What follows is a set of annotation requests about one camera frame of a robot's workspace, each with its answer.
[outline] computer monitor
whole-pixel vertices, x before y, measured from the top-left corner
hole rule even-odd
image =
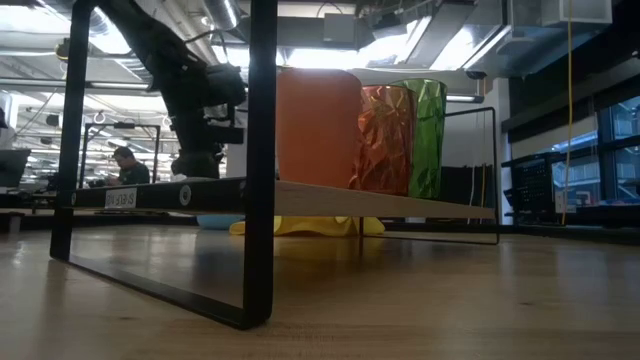
[[[17,188],[31,150],[0,150],[0,187]]]

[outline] blue object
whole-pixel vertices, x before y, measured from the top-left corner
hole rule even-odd
[[[238,221],[244,220],[244,215],[198,215],[198,225],[209,230],[229,230]]]

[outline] shelf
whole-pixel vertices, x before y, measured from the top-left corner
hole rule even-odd
[[[190,214],[244,213],[245,179],[82,189],[74,209],[104,209],[107,191],[136,189],[135,208],[123,211],[175,211]],[[276,181],[275,214],[282,216],[375,216],[495,219],[493,209]]]

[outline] person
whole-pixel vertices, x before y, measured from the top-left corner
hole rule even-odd
[[[7,124],[4,109],[0,107],[0,150],[11,150],[16,131]]]
[[[121,146],[113,153],[113,158],[120,167],[118,178],[109,178],[108,185],[136,185],[150,182],[149,168],[136,160],[135,155],[128,147]]]

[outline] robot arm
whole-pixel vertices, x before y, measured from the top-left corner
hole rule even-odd
[[[181,147],[177,171],[187,176],[218,177],[214,155],[221,143],[237,142],[237,131],[240,140],[242,133],[240,129],[210,126],[204,108],[226,104],[232,114],[232,109],[244,102],[246,93],[239,68],[230,64],[209,66],[135,0],[104,0],[98,7],[153,76],[151,89],[162,94]]]

